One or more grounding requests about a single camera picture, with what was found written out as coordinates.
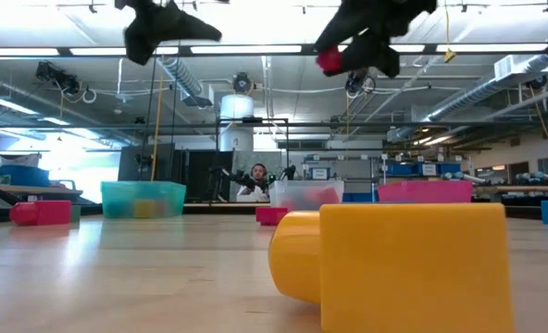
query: yellow toy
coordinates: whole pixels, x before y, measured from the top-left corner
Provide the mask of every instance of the yellow toy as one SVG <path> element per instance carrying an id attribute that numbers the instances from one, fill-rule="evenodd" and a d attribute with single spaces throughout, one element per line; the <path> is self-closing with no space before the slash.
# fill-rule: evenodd
<path id="1" fill-rule="evenodd" d="M 512 333 L 507 256 L 500 204 L 334 204 L 284 217 L 269 260 L 324 332 Z"/>

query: pink plastic block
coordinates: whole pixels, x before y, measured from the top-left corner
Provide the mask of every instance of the pink plastic block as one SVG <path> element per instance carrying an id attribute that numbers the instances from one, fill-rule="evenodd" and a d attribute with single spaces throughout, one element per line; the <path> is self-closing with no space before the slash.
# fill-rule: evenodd
<path id="1" fill-rule="evenodd" d="M 472 193 L 473 184 L 468 180 L 409 180 L 379 186 L 384 204 L 470 203 Z"/>
<path id="2" fill-rule="evenodd" d="M 288 209 L 282 207 L 257 207 L 255 222 L 262 226 L 277 226 L 288 212 Z"/>
<path id="3" fill-rule="evenodd" d="M 10 219 L 18 226 L 53 226 L 70 224 L 71 202 L 36 201 L 17 203 L 11 208 Z"/>

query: wooden table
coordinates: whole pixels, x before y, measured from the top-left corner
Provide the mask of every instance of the wooden table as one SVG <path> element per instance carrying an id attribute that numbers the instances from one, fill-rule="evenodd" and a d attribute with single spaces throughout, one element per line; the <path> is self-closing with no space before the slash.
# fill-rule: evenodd
<path id="1" fill-rule="evenodd" d="M 0 332 L 319 333 L 319 307 L 272 282 L 273 231 L 252 216 L 0 224 Z M 517 333 L 548 333 L 548 227 L 509 220 L 508 238 Z"/>

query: fluorescent light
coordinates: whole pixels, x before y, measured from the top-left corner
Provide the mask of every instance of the fluorescent light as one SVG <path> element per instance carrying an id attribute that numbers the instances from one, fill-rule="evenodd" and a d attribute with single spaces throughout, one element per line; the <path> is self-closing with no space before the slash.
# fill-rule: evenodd
<path id="1" fill-rule="evenodd" d="M 392 44 L 390 47 L 399 53 L 419 54 L 424 51 L 425 45 L 419 44 Z"/>
<path id="2" fill-rule="evenodd" d="M 8 102 L 8 101 L 3 100 L 3 99 L 0 99 L 0 105 L 2 105 L 4 107 L 8 107 L 10 109 L 13 109 L 15 111 L 22 112 L 22 113 L 27 114 L 27 115 L 37 115 L 38 114 L 37 112 L 32 111 L 32 110 L 30 110 L 26 107 L 23 107 L 21 105 L 16 105 L 15 103 Z"/>
<path id="3" fill-rule="evenodd" d="M 125 47 L 79 47 L 71 48 L 74 56 L 125 56 Z"/>
<path id="4" fill-rule="evenodd" d="M 160 46 L 156 48 L 158 55 L 176 55 L 180 49 L 172 46 Z M 74 56 L 125 56 L 125 47 L 76 47 L 70 52 Z"/>
<path id="5" fill-rule="evenodd" d="M 59 56 L 55 48 L 0 48 L 0 56 Z"/>
<path id="6" fill-rule="evenodd" d="M 420 140 L 414 142 L 414 144 L 422 144 L 422 143 L 424 143 L 424 142 L 427 142 L 427 141 L 430 140 L 430 139 L 432 139 L 432 137 L 420 139 Z"/>
<path id="7" fill-rule="evenodd" d="M 176 55 L 180 49 L 173 46 L 160 46 L 156 48 L 156 53 L 160 56 L 162 55 Z"/>
<path id="8" fill-rule="evenodd" d="M 441 44 L 437 52 L 537 52 L 547 47 L 548 43 Z"/>
<path id="9" fill-rule="evenodd" d="M 57 125 L 70 125 L 69 122 L 66 122 L 66 121 L 60 120 L 60 119 L 56 119 L 54 117 L 45 117 L 44 120 L 49 121 L 51 123 L 55 123 Z"/>
<path id="10" fill-rule="evenodd" d="M 434 140 L 432 140 L 432 141 L 430 141 L 430 142 L 426 142 L 426 143 L 424 143 L 424 145 L 433 145 L 433 144 L 436 144 L 436 143 L 439 143 L 439 142 L 443 142 L 443 141 L 449 140 L 449 139 L 451 139 L 450 136 L 440 137 L 440 138 L 436 138 L 436 139 L 434 139 Z"/>
<path id="11" fill-rule="evenodd" d="M 270 54 L 300 53 L 301 45 L 193 46 L 195 54 Z"/>

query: red block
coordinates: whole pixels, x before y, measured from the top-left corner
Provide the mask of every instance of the red block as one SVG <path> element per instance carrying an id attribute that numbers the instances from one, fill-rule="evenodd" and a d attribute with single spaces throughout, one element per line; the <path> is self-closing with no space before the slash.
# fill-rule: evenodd
<path id="1" fill-rule="evenodd" d="M 277 226 L 288 212 L 288 209 L 282 207 L 257 207 L 255 222 L 262 226 Z"/>
<path id="2" fill-rule="evenodd" d="M 71 202 L 68 200 L 17 203 L 10 219 L 18 226 L 53 226 L 70 224 Z"/>

